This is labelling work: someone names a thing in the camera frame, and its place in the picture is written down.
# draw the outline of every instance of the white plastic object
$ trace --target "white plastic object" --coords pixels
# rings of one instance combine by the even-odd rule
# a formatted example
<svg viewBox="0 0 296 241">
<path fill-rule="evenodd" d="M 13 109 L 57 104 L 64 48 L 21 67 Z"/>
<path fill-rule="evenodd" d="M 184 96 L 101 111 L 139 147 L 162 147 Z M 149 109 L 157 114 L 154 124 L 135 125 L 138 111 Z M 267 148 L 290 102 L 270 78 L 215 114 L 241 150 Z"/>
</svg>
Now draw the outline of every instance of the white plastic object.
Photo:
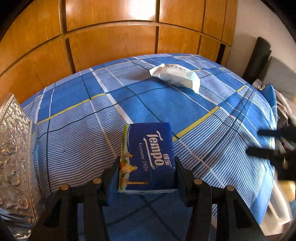
<svg viewBox="0 0 296 241">
<path fill-rule="evenodd" d="M 200 79 L 197 74 L 179 64 L 161 64 L 149 70 L 151 76 L 157 77 L 175 86 L 184 86 L 198 94 Z"/>
</svg>

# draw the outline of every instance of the blue plaid bedsheet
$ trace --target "blue plaid bedsheet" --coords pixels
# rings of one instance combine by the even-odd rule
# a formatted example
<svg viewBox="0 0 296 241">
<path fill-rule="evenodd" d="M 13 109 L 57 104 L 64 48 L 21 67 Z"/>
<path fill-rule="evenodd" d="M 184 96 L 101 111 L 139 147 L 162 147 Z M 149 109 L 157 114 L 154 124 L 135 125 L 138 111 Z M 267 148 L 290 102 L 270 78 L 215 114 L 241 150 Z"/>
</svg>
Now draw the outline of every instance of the blue plaid bedsheet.
<svg viewBox="0 0 296 241">
<path fill-rule="evenodd" d="M 149 69 L 161 63 L 195 71 L 200 93 L 151 77 Z M 274 148 L 273 138 L 257 135 L 258 129 L 276 129 L 271 85 L 259 92 L 199 55 L 152 54 L 77 72 L 39 91 L 22 107 L 37 124 L 35 164 L 44 197 L 63 183 L 82 185 L 110 167 L 120 154 L 124 124 L 170 122 L 174 152 L 183 166 L 210 185 L 233 185 L 256 220 L 263 218 L 274 168 L 266 159 L 247 156 L 245 149 Z M 104 214 L 111 240 L 184 240 L 191 208 L 179 201 L 177 192 L 118 194 Z M 215 216 L 213 206 L 213 226 Z"/>
</svg>

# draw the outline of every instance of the ornate silver container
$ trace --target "ornate silver container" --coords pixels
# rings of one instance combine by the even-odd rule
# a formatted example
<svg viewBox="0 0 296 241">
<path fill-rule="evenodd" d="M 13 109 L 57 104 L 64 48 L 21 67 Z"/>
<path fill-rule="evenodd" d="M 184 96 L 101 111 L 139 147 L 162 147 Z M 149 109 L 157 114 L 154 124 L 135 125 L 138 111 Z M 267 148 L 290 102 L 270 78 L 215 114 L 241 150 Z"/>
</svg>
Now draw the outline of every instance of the ornate silver container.
<svg viewBox="0 0 296 241">
<path fill-rule="evenodd" d="M 0 215 L 17 239 L 27 239 L 43 205 L 34 169 L 38 133 L 14 98 L 0 102 Z"/>
</svg>

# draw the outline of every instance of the wooden panel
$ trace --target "wooden panel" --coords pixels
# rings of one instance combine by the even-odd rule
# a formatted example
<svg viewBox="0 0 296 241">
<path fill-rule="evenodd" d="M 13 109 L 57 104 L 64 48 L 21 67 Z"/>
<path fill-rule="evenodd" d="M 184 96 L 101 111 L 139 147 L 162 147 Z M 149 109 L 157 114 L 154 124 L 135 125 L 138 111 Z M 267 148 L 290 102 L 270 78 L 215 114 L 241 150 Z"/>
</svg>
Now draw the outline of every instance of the wooden panel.
<svg viewBox="0 0 296 241">
<path fill-rule="evenodd" d="M 121 20 L 155 21 L 156 0 L 66 0 L 67 30 Z"/>
<path fill-rule="evenodd" d="M 226 0 L 206 0 L 203 33 L 221 39 Z"/>
<path fill-rule="evenodd" d="M 229 54 L 230 54 L 230 46 L 226 45 L 225 50 L 224 50 L 224 54 L 223 54 L 223 58 L 222 58 L 222 62 L 221 62 L 221 65 L 224 67 L 226 67 L 226 65 L 227 65 Z"/>
<path fill-rule="evenodd" d="M 159 21 L 202 30 L 205 0 L 160 0 Z"/>
<path fill-rule="evenodd" d="M 0 42 L 0 73 L 28 51 L 60 33 L 58 0 L 34 0 Z"/>
<path fill-rule="evenodd" d="M 237 20 L 237 0 L 227 0 L 222 41 L 232 45 Z"/>
<path fill-rule="evenodd" d="M 19 103 L 42 88 L 70 75 L 62 39 L 57 37 L 37 47 L 11 66 L 0 84 L 9 87 Z"/>
<path fill-rule="evenodd" d="M 158 53 L 197 53 L 200 33 L 175 26 L 160 26 Z"/>
<path fill-rule="evenodd" d="M 200 43 L 200 51 L 198 54 L 210 59 L 211 61 L 216 62 L 219 48 L 220 48 L 220 41 L 212 37 L 202 35 L 202 40 Z"/>
<path fill-rule="evenodd" d="M 76 71 L 155 52 L 156 26 L 111 26 L 69 36 Z"/>
</svg>

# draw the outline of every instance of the tissue pack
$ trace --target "tissue pack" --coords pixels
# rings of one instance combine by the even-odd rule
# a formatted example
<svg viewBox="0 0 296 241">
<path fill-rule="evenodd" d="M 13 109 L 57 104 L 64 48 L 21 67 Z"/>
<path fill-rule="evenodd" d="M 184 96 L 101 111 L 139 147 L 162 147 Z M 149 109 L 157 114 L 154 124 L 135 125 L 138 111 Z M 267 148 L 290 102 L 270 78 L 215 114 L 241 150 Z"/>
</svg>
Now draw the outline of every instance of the tissue pack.
<svg viewBox="0 0 296 241">
<path fill-rule="evenodd" d="M 175 171 L 169 123 L 124 125 L 119 192 L 143 194 L 175 191 Z"/>
</svg>

